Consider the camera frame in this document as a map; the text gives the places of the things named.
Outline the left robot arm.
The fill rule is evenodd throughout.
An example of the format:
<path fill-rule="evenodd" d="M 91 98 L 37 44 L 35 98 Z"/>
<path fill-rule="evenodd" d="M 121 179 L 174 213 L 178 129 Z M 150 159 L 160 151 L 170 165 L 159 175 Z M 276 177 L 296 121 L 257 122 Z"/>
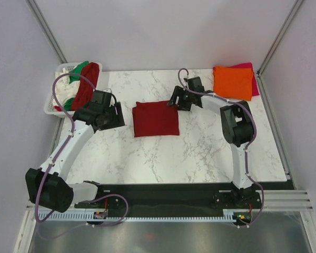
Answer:
<path fill-rule="evenodd" d="M 74 203 L 87 201 L 100 207 L 105 201 L 97 183 L 67 184 L 66 180 L 82 148 L 97 131 L 125 125 L 121 103 L 110 92 L 94 91 L 91 101 L 77 109 L 70 121 L 67 137 L 39 168 L 30 168 L 25 175 L 29 199 L 37 208 L 63 213 Z"/>

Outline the dark red t-shirt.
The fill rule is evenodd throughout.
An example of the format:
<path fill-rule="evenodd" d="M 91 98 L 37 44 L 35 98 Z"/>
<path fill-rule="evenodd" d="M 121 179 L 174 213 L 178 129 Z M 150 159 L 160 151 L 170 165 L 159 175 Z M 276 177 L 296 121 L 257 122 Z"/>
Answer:
<path fill-rule="evenodd" d="M 177 107 L 167 101 L 136 102 L 132 116 L 135 138 L 180 135 Z"/>

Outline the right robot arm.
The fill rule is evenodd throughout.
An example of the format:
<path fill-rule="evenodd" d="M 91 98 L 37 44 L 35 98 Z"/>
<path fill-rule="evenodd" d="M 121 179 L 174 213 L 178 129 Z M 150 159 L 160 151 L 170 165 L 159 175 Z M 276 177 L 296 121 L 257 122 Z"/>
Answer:
<path fill-rule="evenodd" d="M 244 207 L 250 196 L 243 190 L 252 186 L 250 179 L 248 147 L 256 138 L 256 125 L 247 101 L 232 102 L 205 90 L 200 77 L 184 79 L 187 86 L 175 86 L 167 106 L 177 106 L 179 111 L 190 111 L 192 105 L 217 113 L 221 119 L 224 139 L 231 147 L 233 160 L 232 183 L 238 189 L 231 193 L 231 202 Z"/>

